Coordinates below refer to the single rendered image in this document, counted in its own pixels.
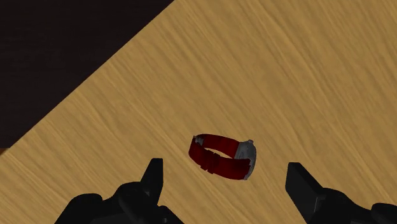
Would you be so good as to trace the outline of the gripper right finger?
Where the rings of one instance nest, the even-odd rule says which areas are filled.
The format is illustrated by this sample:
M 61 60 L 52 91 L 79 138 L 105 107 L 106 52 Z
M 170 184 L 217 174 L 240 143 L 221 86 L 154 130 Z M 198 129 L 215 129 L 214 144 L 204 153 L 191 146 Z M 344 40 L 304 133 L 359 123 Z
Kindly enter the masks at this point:
M 343 192 L 321 186 L 299 162 L 288 164 L 285 189 L 306 224 L 397 224 L 397 205 L 361 207 Z

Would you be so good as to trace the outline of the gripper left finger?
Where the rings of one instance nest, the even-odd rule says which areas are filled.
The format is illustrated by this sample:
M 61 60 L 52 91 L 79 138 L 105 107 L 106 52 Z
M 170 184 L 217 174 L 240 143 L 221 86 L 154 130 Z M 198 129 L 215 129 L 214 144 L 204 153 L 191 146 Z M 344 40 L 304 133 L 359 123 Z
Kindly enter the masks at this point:
M 163 160 L 150 160 L 140 181 L 124 183 L 108 199 L 84 193 L 70 200 L 54 224 L 184 224 L 158 201 L 164 183 Z

